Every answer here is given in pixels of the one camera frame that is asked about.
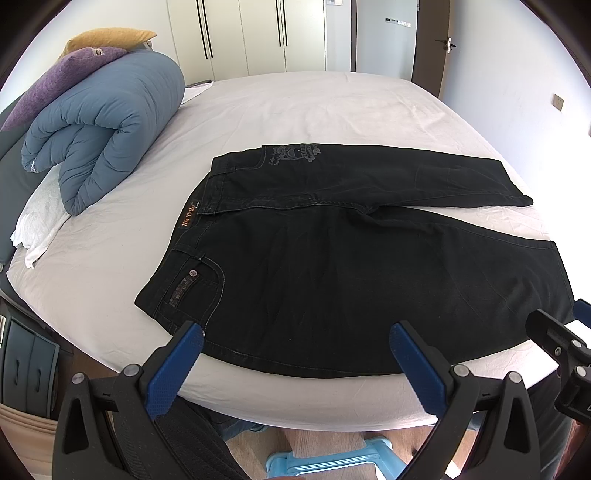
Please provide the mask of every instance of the blue duvet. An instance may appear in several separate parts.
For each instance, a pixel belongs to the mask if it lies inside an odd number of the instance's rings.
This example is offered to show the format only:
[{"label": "blue duvet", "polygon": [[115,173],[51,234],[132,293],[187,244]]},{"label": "blue duvet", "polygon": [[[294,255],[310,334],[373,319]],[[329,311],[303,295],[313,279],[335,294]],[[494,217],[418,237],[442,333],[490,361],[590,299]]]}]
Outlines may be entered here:
[{"label": "blue duvet", "polygon": [[63,163],[61,199],[78,215],[131,174],[177,111],[183,74],[167,56],[124,55],[72,87],[33,121],[22,165],[39,172]]}]

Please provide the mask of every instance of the door lever handle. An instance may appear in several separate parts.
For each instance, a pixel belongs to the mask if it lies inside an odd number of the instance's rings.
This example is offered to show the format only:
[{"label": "door lever handle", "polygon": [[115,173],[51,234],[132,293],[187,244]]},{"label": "door lever handle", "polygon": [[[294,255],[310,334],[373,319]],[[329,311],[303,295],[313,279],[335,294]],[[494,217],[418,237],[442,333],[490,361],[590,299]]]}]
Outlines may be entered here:
[{"label": "door lever handle", "polygon": [[452,43],[452,38],[451,37],[449,37],[447,40],[438,40],[438,39],[435,39],[435,41],[438,41],[440,43],[443,43],[443,45],[444,45],[443,46],[443,49],[444,50],[447,50],[447,53],[450,53],[451,50],[452,50],[452,48],[454,48],[454,47],[457,46],[457,45],[454,45]]}]

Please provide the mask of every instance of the screw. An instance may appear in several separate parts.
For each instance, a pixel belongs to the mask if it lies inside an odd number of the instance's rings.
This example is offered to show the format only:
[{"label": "screw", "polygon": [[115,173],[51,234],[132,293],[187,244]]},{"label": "screw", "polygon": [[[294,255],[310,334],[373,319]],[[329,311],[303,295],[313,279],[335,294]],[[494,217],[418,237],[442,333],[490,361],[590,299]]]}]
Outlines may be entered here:
[{"label": "screw", "polygon": [[517,372],[510,372],[509,380],[511,380],[513,383],[519,383],[521,382],[521,375]]},{"label": "screw", "polygon": [[136,364],[128,365],[127,367],[125,367],[123,369],[123,374],[126,377],[134,377],[138,374],[138,372],[139,372],[139,365],[136,365]]},{"label": "screw", "polygon": [[79,383],[82,383],[83,380],[84,380],[84,374],[82,372],[76,373],[72,377],[72,383],[74,383],[76,385]]},{"label": "screw", "polygon": [[470,370],[468,370],[468,367],[466,365],[457,364],[453,367],[453,372],[458,377],[467,377],[468,374],[470,373]]}]

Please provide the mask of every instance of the white wardrobe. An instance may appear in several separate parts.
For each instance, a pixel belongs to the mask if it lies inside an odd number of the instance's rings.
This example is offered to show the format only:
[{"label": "white wardrobe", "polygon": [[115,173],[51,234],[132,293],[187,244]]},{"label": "white wardrobe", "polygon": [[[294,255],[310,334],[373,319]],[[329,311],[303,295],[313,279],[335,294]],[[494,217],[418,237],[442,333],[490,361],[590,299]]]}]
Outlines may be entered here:
[{"label": "white wardrobe", "polygon": [[323,0],[168,0],[187,85],[324,70]]}]

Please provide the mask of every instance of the purple pillow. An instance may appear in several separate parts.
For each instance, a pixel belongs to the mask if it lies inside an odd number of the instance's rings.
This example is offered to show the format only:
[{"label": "purple pillow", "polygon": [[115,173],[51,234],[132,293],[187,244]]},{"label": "purple pillow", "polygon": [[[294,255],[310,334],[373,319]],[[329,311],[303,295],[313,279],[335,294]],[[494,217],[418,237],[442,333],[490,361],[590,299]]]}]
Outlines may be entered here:
[{"label": "purple pillow", "polygon": [[41,110],[66,90],[126,53],[126,50],[117,47],[86,47],[69,53],[23,94],[0,128],[0,132],[32,121]]}]

